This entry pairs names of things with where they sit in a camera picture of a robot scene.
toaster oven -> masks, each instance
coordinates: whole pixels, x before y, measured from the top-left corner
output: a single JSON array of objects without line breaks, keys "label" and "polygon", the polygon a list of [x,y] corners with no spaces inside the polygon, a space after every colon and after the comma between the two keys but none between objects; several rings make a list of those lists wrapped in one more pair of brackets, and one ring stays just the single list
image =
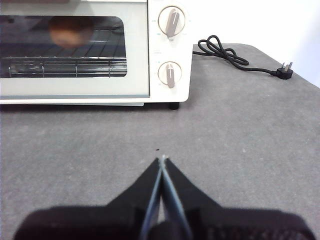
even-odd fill
[{"label": "toaster oven", "polygon": [[1,0],[0,103],[184,102],[190,25],[176,0]]}]

oven rack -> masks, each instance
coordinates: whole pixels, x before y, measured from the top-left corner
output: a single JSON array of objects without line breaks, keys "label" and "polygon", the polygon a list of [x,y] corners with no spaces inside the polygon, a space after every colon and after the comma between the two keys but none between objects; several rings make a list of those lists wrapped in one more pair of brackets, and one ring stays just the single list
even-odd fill
[{"label": "oven rack", "polygon": [[84,78],[123,77],[127,73],[125,39],[121,32],[96,29],[78,48],[52,43],[0,43],[1,77]]},{"label": "oven rack", "polygon": [[88,78],[124,77],[127,61],[123,59],[85,60],[63,58],[12,60],[9,78]]}]

gray table surface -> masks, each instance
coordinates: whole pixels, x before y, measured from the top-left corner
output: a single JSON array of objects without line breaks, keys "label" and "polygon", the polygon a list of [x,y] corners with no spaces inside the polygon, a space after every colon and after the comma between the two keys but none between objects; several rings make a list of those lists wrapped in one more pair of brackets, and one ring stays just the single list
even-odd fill
[{"label": "gray table surface", "polygon": [[[253,67],[279,67],[252,46],[226,46]],[[320,239],[320,89],[198,55],[176,111],[2,106],[1,239],[38,208],[108,203],[162,154],[221,205],[298,213]]]}]

oven door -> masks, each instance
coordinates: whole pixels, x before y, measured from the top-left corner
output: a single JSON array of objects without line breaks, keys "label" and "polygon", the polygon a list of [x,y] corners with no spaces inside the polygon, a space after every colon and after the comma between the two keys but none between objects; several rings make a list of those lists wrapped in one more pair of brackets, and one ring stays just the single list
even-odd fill
[{"label": "oven door", "polygon": [[2,0],[1,99],[148,98],[147,0]]}]

power cord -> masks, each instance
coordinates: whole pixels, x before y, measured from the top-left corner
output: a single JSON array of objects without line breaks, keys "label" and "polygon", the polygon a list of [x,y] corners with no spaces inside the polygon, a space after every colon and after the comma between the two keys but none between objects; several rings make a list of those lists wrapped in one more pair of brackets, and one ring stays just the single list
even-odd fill
[{"label": "power cord", "polygon": [[[211,42],[211,39],[216,39],[218,46]],[[205,48],[201,43],[206,43],[207,48]],[[285,66],[283,63],[282,67],[278,68],[276,71],[268,70],[265,68],[255,68],[255,67],[244,67],[249,65],[249,62],[237,56],[237,53],[232,48],[226,48],[222,46],[220,39],[216,35],[211,35],[207,39],[201,39],[198,42],[198,47],[203,51],[193,51],[193,54],[202,55],[202,56],[216,56],[218,58],[222,58],[228,60],[233,66],[243,71],[256,71],[256,72],[264,72],[270,74],[272,76],[276,76],[280,79],[290,79],[292,77],[292,73],[294,71],[291,70],[292,62],[289,65]]]}]

